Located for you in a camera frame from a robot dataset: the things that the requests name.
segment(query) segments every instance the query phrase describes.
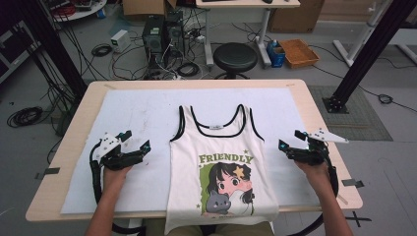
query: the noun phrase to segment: person's arm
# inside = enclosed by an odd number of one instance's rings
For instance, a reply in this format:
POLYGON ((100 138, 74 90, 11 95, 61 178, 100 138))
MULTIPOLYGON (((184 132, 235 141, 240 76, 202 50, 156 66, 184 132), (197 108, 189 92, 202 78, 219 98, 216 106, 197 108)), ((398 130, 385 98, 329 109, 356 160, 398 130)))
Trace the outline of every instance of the person's arm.
POLYGON ((107 236, 111 235, 114 209, 119 198, 120 191, 125 183, 126 174, 132 168, 112 171, 104 168, 104 188, 101 199, 98 202, 94 215, 89 222, 86 236, 107 236))
POLYGON ((295 163, 304 171, 310 185, 319 197, 326 235, 353 235, 331 188, 328 166, 325 163, 315 166, 297 161, 295 163))

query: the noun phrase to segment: white tank top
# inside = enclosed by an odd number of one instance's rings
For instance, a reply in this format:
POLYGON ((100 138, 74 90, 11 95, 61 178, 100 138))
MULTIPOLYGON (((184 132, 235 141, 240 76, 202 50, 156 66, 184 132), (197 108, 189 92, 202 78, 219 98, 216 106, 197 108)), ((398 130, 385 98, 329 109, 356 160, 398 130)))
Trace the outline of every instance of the white tank top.
POLYGON ((184 225, 273 221, 278 202, 269 187, 264 139, 252 109, 241 104, 230 122, 214 127, 199 123, 193 107, 179 111, 178 133, 170 141, 165 234, 184 225))

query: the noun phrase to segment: cartoon girl's face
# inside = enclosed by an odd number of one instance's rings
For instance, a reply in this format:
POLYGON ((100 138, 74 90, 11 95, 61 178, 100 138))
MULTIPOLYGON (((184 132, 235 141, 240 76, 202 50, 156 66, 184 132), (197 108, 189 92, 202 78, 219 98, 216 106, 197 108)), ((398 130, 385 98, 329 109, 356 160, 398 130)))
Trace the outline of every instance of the cartoon girl's face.
POLYGON ((239 179, 237 176, 230 176, 222 173, 224 181, 216 180, 218 192, 220 194, 228 194, 229 198, 236 190, 247 192, 252 189, 252 181, 239 179))

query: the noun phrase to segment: cartoon girl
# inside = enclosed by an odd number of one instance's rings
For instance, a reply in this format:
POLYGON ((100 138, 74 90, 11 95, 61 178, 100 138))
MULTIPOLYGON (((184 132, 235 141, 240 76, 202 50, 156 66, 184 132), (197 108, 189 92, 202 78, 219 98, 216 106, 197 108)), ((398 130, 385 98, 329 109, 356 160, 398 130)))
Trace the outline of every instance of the cartoon girl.
POLYGON ((231 202, 228 210, 233 214, 250 215, 253 213, 251 168, 246 164, 218 162, 212 166, 208 174, 206 191, 216 191, 227 195, 231 202))

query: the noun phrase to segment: neckline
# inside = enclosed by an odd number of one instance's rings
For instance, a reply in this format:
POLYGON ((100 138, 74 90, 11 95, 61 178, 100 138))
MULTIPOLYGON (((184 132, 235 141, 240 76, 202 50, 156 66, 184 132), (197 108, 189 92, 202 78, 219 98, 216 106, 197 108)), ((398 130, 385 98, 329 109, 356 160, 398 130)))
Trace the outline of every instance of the neckline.
POLYGON ((203 132, 201 127, 205 128, 205 129, 209 129, 209 126, 204 125, 197 120, 196 114, 194 113, 194 110, 193 110, 193 106, 190 106, 190 109, 191 109, 191 115, 192 115, 193 120, 194 120, 194 125, 196 126, 199 133, 202 134, 203 136, 210 137, 210 138, 233 138, 233 137, 236 137, 236 136, 239 136, 240 134, 242 134, 243 130, 245 129, 245 126, 246 126, 246 111, 245 111, 245 108, 243 107, 242 104, 239 104, 237 106, 236 112, 233 115, 232 119, 229 122, 227 122, 226 124, 224 124, 223 127, 227 127, 227 126, 231 125, 233 123, 233 121, 235 121, 235 119, 237 119, 237 116, 238 116, 240 111, 242 111, 242 116, 243 116, 242 117, 243 118, 242 126, 240 127, 239 131, 236 134, 223 135, 223 136, 210 135, 210 134, 206 134, 205 132, 203 132))

